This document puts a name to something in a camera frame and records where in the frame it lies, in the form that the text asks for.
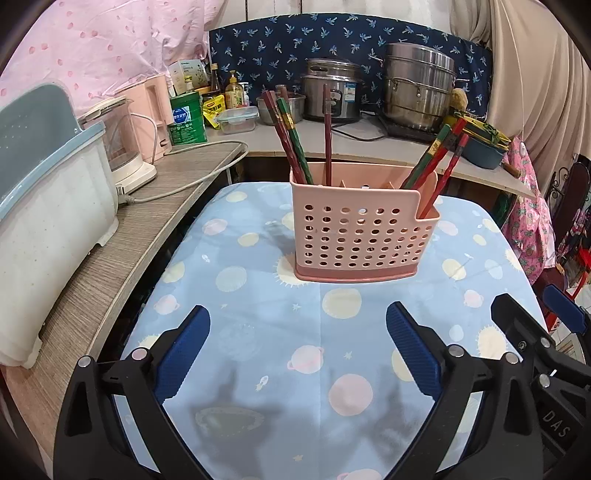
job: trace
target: green can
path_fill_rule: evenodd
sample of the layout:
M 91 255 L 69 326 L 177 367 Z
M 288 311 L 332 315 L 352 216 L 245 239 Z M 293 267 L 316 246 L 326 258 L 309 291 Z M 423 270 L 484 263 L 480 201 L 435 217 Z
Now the green can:
M 170 99 L 174 123 L 168 126 L 173 145 L 205 143 L 202 99 L 198 92 L 184 93 Z

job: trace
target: sticker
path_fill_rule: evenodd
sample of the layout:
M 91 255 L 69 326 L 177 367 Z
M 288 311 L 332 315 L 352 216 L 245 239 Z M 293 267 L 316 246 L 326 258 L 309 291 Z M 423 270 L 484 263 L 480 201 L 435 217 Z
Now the sticker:
M 173 118 L 175 124 L 183 124 L 191 121 L 191 111 L 188 106 L 175 108 L 173 110 Z
M 355 83 L 345 83 L 345 102 L 355 101 Z
M 435 155 L 437 150 L 439 150 L 440 146 L 441 146 L 441 141 L 435 140 L 435 142 L 433 142 L 433 145 L 431 145 L 431 148 L 429 148 L 429 151 L 427 153 L 431 156 Z

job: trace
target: blue gripper pad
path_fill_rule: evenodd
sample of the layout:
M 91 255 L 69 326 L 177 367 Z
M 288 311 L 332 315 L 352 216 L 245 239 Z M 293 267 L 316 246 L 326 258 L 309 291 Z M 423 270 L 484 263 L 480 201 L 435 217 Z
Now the blue gripper pad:
M 160 405 L 177 394 L 209 335 L 210 326 L 209 312 L 205 308 L 199 309 L 164 355 L 154 387 L 154 395 Z
M 542 292 L 542 301 L 574 333 L 585 333 L 585 313 L 555 285 L 548 285 Z
M 419 390 L 437 401 L 441 395 L 441 365 L 418 334 L 417 323 L 399 301 L 388 307 L 386 327 Z

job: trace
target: pink curtain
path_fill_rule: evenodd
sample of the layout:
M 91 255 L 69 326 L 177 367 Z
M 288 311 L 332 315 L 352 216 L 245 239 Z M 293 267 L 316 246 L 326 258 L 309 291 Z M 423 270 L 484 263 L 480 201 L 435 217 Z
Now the pink curtain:
M 76 113 L 129 83 L 207 52 L 204 24 L 223 0 L 56 0 L 0 77 L 0 107 L 57 80 Z

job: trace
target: navy cloth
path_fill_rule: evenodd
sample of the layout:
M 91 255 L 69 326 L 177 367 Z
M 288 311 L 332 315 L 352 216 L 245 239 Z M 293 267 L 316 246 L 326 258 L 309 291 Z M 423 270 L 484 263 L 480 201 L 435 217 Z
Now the navy cloth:
M 458 83 L 468 96 L 468 111 L 485 116 L 492 84 L 492 52 L 475 43 L 429 27 L 392 18 L 351 14 L 299 14 L 260 18 L 211 30 L 212 61 L 224 85 L 229 71 L 239 82 L 249 82 L 251 103 L 265 89 L 286 84 L 301 90 L 306 60 L 340 57 L 361 65 L 365 109 L 383 103 L 383 75 L 379 62 L 386 44 L 406 42 L 436 48 L 453 58 Z

